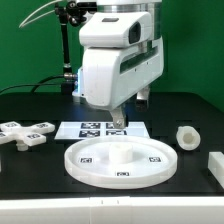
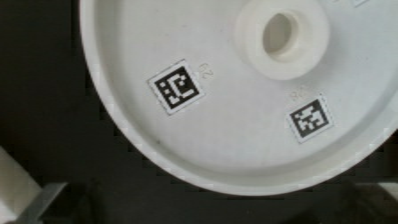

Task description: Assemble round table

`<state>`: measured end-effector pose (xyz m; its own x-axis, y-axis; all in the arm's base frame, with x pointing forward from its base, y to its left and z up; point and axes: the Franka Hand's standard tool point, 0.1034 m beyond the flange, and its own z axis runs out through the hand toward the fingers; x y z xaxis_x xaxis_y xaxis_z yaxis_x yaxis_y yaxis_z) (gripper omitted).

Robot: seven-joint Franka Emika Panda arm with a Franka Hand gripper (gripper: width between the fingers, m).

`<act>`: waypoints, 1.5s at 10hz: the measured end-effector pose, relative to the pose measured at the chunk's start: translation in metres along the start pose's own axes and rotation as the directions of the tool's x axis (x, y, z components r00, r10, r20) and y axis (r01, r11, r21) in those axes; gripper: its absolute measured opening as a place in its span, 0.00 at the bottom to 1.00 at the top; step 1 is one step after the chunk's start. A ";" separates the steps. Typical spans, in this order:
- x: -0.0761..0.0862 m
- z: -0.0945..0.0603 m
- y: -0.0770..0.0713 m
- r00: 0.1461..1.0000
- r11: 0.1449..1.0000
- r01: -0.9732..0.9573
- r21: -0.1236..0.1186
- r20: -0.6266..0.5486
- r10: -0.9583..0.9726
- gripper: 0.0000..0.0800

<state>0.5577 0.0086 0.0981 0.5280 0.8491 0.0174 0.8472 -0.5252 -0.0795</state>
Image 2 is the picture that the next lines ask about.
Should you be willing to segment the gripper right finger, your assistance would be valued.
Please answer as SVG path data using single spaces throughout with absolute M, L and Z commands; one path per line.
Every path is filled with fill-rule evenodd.
M 357 182 L 352 191 L 353 224 L 398 224 L 398 183 Z

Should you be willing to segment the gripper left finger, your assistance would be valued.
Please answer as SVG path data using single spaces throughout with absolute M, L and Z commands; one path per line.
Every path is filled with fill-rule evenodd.
M 12 224 L 83 224 L 87 221 L 85 186 L 50 183 Z

